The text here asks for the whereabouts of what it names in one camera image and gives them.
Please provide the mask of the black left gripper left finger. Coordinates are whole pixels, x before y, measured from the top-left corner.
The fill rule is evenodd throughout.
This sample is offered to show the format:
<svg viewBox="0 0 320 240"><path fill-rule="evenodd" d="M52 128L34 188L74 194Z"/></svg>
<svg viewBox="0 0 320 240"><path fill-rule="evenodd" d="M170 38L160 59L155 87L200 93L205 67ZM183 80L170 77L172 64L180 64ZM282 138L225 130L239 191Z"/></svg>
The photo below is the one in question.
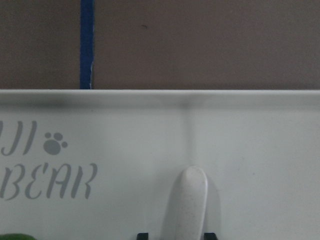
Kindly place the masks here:
<svg viewBox="0 0 320 240"><path fill-rule="evenodd" d="M136 236L136 240L148 240L149 239L149 233L148 232L140 232Z"/></svg>

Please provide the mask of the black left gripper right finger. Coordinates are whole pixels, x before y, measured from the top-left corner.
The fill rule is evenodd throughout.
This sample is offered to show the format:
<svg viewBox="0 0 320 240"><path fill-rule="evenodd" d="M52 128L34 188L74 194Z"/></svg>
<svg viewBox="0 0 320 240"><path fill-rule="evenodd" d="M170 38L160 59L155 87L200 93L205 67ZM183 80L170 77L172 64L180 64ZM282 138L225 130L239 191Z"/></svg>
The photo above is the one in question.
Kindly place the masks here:
<svg viewBox="0 0 320 240"><path fill-rule="evenodd" d="M204 240L217 240L217 236L214 232L205 232L203 234Z"/></svg>

